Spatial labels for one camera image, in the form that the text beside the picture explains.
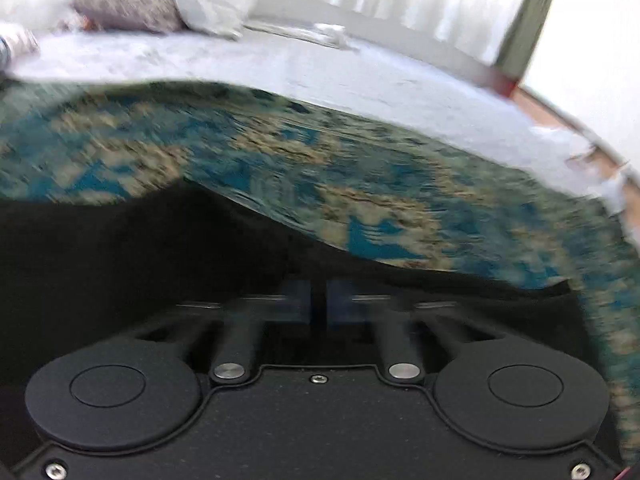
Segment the green curtain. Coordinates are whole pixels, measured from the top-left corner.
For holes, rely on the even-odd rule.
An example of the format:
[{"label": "green curtain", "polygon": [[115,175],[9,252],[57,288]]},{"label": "green curtain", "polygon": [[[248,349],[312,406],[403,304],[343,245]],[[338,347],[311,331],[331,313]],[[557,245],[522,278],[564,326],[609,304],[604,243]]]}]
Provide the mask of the green curtain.
[{"label": "green curtain", "polygon": [[516,82],[529,65],[550,6],[551,0],[523,0],[504,37],[495,67]]}]

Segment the black circular pad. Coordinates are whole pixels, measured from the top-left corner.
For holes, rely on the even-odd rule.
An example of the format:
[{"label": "black circular pad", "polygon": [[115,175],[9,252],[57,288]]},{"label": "black circular pad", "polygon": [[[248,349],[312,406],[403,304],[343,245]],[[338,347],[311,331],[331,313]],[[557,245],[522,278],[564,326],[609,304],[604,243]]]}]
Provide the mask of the black circular pad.
[{"label": "black circular pad", "polygon": [[135,368],[106,365],[81,372],[71,383],[71,394],[96,408],[122,406],[145,390],[145,377]]},{"label": "black circular pad", "polygon": [[560,377],[544,368],[511,365],[489,376],[489,389],[507,404],[535,408],[556,400],[564,386]]},{"label": "black circular pad", "polygon": [[118,338],[50,362],[25,400],[53,440],[84,450],[122,450],[171,433],[200,400],[191,369],[161,344]]},{"label": "black circular pad", "polygon": [[596,370],[516,337],[463,346],[439,373],[434,395],[464,433],[523,451],[593,440],[609,408]]}]

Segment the metal screw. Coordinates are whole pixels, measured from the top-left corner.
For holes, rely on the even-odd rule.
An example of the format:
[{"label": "metal screw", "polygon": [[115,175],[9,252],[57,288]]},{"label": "metal screw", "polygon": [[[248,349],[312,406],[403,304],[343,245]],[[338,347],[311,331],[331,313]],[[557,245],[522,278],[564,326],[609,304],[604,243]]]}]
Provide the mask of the metal screw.
[{"label": "metal screw", "polygon": [[571,480],[586,480],[591,475],[591,467],[582,463],[571,469]]},{"label": "metal screw", "polygon": [[57,462],[47,465],[44,472],[51,480],[65,480],[66,478],[66,468]]},{"label": "metal screw", "polygon": [[327,377],[326,375],[318,374],[318,375],[312,375],[309,380],[313,384],[325,384],[329,380],[329,377]]},{"label": "metal screw", "polygon": [[411,363],[396,363],[389,367],[389,374],[396,379],[413,379],[420,375],[420,368]]},{"label": "metal screw", "polygon": [[239,379],[244,375],[244,367],[238,363],[222,363],[213,369],[217,378]]}]

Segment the carpet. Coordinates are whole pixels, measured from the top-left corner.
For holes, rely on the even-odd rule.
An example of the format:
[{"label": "carpet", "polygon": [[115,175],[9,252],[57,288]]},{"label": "carpet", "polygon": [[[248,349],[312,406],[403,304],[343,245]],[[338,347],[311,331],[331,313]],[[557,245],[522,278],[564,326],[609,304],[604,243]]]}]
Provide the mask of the carpet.
[{"label": "carpet", "polygon": [[600,202],[418,132],[255,89],[6,80],[0,103],[6,198],[108,203],[187,177],[395,266],[524,288],[569,280],[606,370],[624,457],[638,457],[640,266]]}]

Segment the rug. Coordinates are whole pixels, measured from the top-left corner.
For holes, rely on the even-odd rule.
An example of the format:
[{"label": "rug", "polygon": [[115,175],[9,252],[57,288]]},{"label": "rug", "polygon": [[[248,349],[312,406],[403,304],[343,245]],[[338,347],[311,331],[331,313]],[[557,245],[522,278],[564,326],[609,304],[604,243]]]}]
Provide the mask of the rug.
[{"label": "rug", "polygon": [[567,279],[640,450],[640,265],[597,200],[389,124],[225,84],[0,83],[0,194],[106,203],[190,178],[351,253],[538,288]]}]

